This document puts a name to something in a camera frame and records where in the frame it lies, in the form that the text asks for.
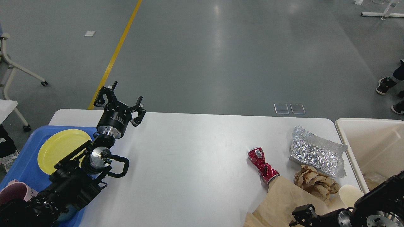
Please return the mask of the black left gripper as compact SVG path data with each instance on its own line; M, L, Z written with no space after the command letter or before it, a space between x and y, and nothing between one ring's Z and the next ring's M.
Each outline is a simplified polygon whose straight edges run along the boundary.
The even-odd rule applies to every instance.
M137 99L135 106L128 107L123 111L123 105L118 101L114 90L117 86L117 81L112 86L102 86L94 100L94 107L104 109L104 112L96 126L97 132L107 134L115 139L122 138L125 134L129 122L137 127L143 121L146 110L143 108L143 96Z

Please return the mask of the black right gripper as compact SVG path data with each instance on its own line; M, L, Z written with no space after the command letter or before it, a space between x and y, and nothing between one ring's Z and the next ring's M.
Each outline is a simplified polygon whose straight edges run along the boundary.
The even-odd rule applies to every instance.
M313 204L296 207L293 212L293 220L289 227L352 227L350 222L351 211L338 209L324 215L317 215Z

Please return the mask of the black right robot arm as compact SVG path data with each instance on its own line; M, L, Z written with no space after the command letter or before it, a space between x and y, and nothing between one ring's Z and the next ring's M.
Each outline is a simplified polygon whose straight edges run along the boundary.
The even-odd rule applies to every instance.
M404 225L404 173L400 172L364 196L353 207L317 215L313 204L295 208L290 227L402 227Z

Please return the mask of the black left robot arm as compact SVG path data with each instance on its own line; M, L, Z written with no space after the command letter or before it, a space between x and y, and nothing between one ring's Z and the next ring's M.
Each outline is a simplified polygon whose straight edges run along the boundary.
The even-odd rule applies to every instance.
M101 87L94 106L103 108L103 114L88 140L70 152L55 165L49 176L50 184L29 200L20 198L1 203L2 227L51 227L69 206L81 210L107 187L106 176L121 178L129 169L126 157L112 154L117 139L123 138L127 126L141 124L146 110L140 96L134 106L120 102L112 86Z

